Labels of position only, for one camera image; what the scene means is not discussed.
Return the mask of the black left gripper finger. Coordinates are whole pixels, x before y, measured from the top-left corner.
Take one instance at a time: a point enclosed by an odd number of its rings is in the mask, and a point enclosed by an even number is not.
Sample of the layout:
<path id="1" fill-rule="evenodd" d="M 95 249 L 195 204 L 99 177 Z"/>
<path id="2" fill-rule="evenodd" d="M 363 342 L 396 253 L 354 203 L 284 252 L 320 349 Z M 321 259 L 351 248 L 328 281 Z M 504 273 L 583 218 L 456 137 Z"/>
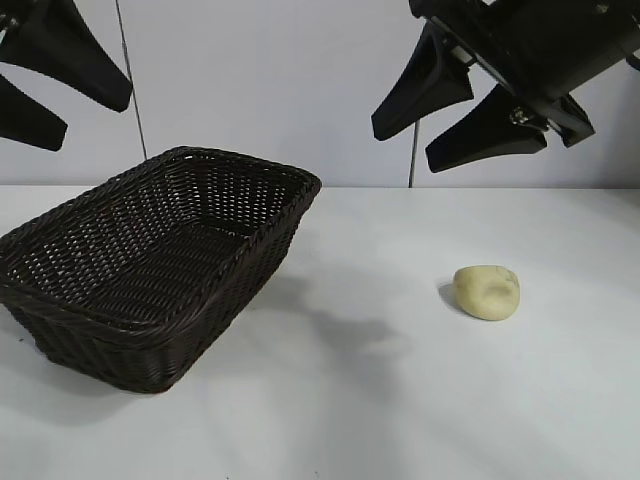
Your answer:
<path id="1" fill-rule="evenodd" d="M 3 1 L 1 61 L 48 76 L 123 112 L 133 86 L 72 1 Z"/>
<path id="2" fill-rule="evenodd" d="M 1 137 L 59 151 L 68 125 L 56 114 L 1 77 Z"/>

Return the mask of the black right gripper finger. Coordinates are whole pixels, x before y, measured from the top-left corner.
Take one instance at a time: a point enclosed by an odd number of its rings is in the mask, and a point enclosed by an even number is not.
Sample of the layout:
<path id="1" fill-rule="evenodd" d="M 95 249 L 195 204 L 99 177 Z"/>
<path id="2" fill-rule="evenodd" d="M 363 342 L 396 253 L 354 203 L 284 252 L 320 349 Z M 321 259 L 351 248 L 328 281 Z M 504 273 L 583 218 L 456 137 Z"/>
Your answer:
<path id="1" fill-rule="evenodd" d="M 396 84 L 371 115 L 374 138 L 388 140 L 425 116 L 472 98 L 469 67 L 451 52 L 449 36 L 427 23 Z"/>
<path id="2" fill-rule="evenodd" d="M 428 166 L 440 173 L 487 158 L 535 154 L 547 147 L 545 131 L 542 118 L 498 85 L 426 147 Z"/>

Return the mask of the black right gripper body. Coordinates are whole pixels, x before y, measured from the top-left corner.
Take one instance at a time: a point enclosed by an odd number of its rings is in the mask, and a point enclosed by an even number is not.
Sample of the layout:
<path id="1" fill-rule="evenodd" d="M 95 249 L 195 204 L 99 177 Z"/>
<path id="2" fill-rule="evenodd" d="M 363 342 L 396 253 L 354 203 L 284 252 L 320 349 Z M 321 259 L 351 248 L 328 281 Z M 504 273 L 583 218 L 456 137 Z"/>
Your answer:
<path id="1" fill-rule="evenodd" d="M 576 88 L 639 48 L 636 1 L 412 1 L 412 14 L 453 36 L 513 98 L 490 106 L 541 142 L 555 129 L 565 146 L 594 128 Z"/>

